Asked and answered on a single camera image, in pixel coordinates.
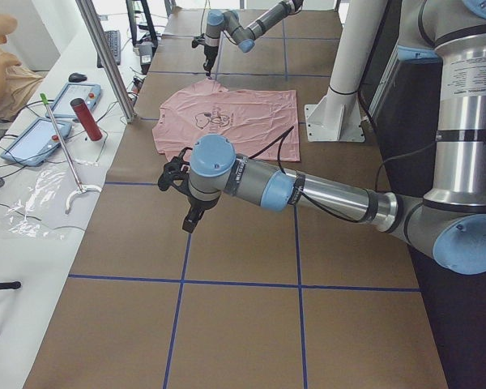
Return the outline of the pink Snoopy t-shirt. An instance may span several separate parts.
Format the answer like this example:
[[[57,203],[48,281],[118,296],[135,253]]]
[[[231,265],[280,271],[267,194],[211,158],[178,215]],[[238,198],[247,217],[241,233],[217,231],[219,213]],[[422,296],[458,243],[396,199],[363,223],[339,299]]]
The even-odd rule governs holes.
[[[286,130],[281,160],[301,160],[296,91],[228,90],[213,79],[193,83],[160,106],[152,130],[156,150],[170,160],[208,134],[227,138],[236,152],[252,156]]]

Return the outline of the black power adapter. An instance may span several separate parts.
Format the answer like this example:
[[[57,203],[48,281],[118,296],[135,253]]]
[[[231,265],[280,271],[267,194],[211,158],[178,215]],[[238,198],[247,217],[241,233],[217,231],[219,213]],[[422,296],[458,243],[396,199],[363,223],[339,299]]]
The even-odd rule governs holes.
[[[151,41],[144,41],[139,44],[140,66],[150,66],[154,55],[154,45]]]

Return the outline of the black keyboard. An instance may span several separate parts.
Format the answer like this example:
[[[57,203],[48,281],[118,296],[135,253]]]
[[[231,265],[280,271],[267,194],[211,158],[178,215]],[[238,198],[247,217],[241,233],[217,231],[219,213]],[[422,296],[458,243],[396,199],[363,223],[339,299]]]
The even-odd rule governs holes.
[[[109,50],[112,53],[117,65],[121,64],[121,33],[119,30],[108,30],[104,32]]]

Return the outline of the metal reacher stick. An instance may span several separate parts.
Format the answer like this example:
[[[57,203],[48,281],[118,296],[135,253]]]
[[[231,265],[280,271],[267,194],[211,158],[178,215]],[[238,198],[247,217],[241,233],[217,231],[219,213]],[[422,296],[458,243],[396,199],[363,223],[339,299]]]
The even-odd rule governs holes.
[[[59,130],[59,126],[58,126],[58,123],[53,115],[53,112],[52,112],[52,109],[50,108],[50,105],[49,105],[49,101],[46,97],[46,95],[44,93],[41,93],[40,94],[40,98],[41,98],[41,102],[43,103],[45,109],[46,109],[46,112],[49,116],[49,120],[51,121],[52,125],[53,125],[53,129],[55,131],[55,134],[56,136],[58,137],[58,140],[59,140],[59,143],[61,145],[61,148],[63,150],[63,153],[64,153],[64,156],[66,158],[66,162],[67,164],[69,165],[69,168],[70,168],[70,172],[72,173],[72,176],[74,178],[74,181],[75,181],[75,184],[76,184],[76,189],[73,190],[69,195],[68,197],[66,198],[66,210],[65,210],[65,213],[67,215],[70,214],[71,212],[71,208],[72,208],[72,203],[73,201],[79,197],[80,195],[84,195],[85,193],[87,192],[95,192],[95,193],[100,193],[102,191],[102,188],[98,185],[94,185],[94,184],[84,184],[82,183],[82,180],[81,178],[79,177],[78,175],[78,172],[74,166],[74,162],[71,158],[71,155],[68,151],[68,148],[66,146],[66,142],[65,142],[65,139],[63,137],[63,135],[61,134],[60,130]]]

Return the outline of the red cylinder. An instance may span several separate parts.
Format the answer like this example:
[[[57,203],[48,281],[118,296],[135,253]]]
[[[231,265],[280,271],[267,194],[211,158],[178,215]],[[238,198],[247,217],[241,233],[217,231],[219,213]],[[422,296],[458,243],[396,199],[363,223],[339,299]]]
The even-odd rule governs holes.
[[[98,141],[102,138],[102,133],[92,116],[90,109],[82,98],[74,98],[70,102],[70,107],[73,109],[76,117],[83,126],[91,141]]]

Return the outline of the black computer mouse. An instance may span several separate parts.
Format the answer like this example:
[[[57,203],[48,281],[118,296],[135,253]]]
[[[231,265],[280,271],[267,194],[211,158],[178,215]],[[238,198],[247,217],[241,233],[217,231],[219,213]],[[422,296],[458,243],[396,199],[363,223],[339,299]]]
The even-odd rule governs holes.
[[[70,83],[81,83],[87,80],[87,76],[85,74],[81,74],[78,72],[71,73],[68,77],[68,81]]]

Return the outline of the clear plastic bag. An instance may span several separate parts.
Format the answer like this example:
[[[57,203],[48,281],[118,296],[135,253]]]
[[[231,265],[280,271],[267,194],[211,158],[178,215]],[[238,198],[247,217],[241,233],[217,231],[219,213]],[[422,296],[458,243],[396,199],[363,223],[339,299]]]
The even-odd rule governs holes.
[[[67,233],[63,227],[49,227],[49,217],[57,211],[64,211],[64,205],[57,206],[58,190],[66,177],[61,165],[49,165],[36,171],[33,181],[7,202],[7,210],[0,221],[8,237],[44,238],[63,241]]]

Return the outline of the near blue teach pendant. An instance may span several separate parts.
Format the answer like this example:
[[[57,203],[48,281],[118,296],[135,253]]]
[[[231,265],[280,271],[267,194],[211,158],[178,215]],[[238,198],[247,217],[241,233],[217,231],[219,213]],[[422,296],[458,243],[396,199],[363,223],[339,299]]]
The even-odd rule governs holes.
[[[48,118],[37,118],[0,157],[20,165],[41,165],[60,146],[58,134]]]

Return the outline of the person in beige shirt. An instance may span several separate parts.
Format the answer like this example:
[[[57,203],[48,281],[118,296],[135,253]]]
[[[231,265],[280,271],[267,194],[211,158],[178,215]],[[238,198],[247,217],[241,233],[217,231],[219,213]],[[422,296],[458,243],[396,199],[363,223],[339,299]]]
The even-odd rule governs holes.
[[[0,46],[17,28],[11,15],[0,14]],[[0,48],[0,121],[12,122],[29,102],[44,77],[29,70],[12,53]]]

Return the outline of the aluminium frame post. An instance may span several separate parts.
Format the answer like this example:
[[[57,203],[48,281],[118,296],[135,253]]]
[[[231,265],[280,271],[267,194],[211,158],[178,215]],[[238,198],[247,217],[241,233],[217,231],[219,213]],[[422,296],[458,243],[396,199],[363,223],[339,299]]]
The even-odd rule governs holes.
[[[104,67],[104,71],[108,77],[117,102],[121,106],[121,111],[124,114],[127,123],[132,123],[136,117],[133,103],[125,89],[125,84],[122,80],[117,63],[111,53],[104,30],[102,28],[96,9],[91,0],[76,0],[76,5],[82,16],[83,22],[92,39],[92,43]]]

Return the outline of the white pole base mount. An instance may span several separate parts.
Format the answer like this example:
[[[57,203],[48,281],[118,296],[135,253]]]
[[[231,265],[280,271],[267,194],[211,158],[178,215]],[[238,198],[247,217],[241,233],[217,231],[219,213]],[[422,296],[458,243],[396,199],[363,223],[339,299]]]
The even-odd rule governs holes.
[[[349,3],[327,93],[318,104],[305,106],[308,141],[365,141],[358,91],[387,3],[386,0]]]

